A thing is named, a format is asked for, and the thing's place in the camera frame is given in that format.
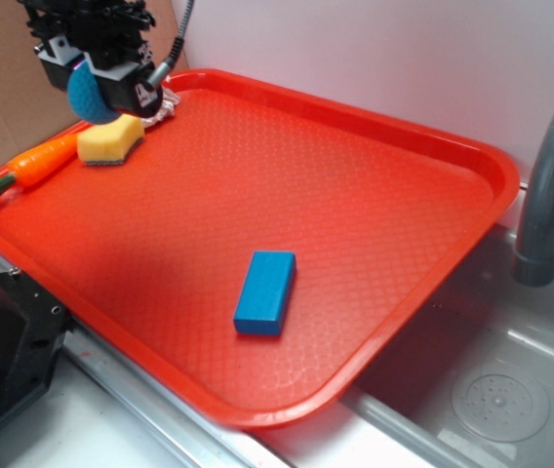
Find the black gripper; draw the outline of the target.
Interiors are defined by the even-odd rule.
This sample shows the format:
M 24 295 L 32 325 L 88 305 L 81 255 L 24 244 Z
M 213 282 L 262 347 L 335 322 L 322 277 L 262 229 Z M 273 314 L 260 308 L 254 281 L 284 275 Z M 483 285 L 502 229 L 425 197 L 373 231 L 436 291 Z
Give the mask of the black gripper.
M 51 85 L 66 91 L 81 57 L 89 58 L 105 103 L 138 117 L 153 117 L 163 91 L 148 83 L 155 71 L 142 34 L 154 26 L 143 1 L 22 1 L 30 34 Z

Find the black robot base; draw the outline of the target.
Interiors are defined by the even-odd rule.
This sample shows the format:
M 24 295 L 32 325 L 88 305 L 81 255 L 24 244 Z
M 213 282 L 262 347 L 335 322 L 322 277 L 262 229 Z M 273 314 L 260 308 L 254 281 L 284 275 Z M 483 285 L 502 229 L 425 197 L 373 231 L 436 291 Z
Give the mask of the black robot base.
M 49 390 L 69 322 L 29 275 L 0 273 L 0 427 Z

